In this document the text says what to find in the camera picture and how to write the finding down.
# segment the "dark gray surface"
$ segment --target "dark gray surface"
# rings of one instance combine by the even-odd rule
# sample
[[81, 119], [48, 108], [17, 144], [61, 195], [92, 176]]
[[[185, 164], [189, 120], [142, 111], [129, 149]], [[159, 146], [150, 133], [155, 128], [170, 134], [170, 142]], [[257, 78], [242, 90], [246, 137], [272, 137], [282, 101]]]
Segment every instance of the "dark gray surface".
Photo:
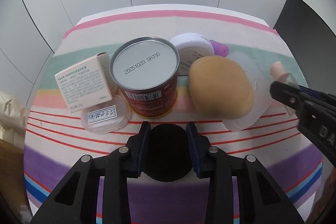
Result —
[[274, 27], [309, 86], [336, 94], [336, 36], [302, 0], [287, 0]]

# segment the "green stripe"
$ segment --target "green stripe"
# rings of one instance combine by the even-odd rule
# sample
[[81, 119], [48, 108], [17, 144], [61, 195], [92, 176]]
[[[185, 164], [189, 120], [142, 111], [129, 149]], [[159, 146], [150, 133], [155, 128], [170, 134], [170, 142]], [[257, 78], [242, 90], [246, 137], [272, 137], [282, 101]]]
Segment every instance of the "green stripe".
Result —
[[[54, 56], [51, 59], [51, 62], [45, 72], [45, 75], [41, 81], [39, 89], [40, 90], [58, 89], [55, 80], [56, 73], [86, 58], [94, 56], [95, 54], [98, 54], [100, 52], [108, 52], [111, 57], [113, 53], [121, 45], [122, 44], [116, 44], [116, 45], [87, 48], [76, 52], [69, 52], [66, 54]], [[257, 67], [261, 70], [261, 72], [270, 80], [272, 80], [272, 77], [268, 73], [269, 67], [273, 63], [280, 61], [285, 67], [285, 69], [293, 74], [294, 78], [296, 79], [299, 85], [307, 86], [305, 78], [294, 58], [282, 54], [277, 54], [274, 52], [260, 50], [258, 48], [250, 48], [237, 45], [228, 45], [228, 46], [230, 52], [239, 51], [248, 55], [256, 63]], [[186, 86], [188, 84], [188, 77], [180, 76], [178, 78], [177, 84], [178, 86]]]

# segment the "barcode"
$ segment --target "barcode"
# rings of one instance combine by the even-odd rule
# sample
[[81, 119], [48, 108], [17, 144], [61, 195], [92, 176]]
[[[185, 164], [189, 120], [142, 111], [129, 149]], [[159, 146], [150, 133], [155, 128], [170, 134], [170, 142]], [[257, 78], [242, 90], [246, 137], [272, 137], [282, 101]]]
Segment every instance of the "barcode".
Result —
[[152, 93], [147, 93], [147, 94], [135, 94], [135, 93], [129, 93], [127, 91], [125, 91], [125, 93], [128, 98], [131, 98], [137, 101], [150, 101], [150, 100], [158, 99], [162, 96], [161, 90], [152, 92]]

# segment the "red can label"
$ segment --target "red can label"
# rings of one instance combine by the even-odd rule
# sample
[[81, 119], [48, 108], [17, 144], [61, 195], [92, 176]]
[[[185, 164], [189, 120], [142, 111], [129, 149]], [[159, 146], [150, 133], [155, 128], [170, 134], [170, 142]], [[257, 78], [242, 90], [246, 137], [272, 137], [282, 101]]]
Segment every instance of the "red can label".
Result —
[[173, 106], [177, 96], [176, 87], [177, 74], [150, 92], [123, 88], [120, 90], [136, 113], [145, 117], [157, 117], [165, 114]]

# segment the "silver can lid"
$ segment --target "silver can lid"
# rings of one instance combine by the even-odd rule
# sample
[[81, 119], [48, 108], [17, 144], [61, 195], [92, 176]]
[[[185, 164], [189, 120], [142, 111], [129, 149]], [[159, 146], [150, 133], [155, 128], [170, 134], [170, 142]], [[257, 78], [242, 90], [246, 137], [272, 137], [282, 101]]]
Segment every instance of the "silver can lid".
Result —
[[158, 37], [140, 37], [114, 53], [110, 73], [119, 86], [144, 90], [164, 83], [178, 67], [179, 53], [172, 43]]

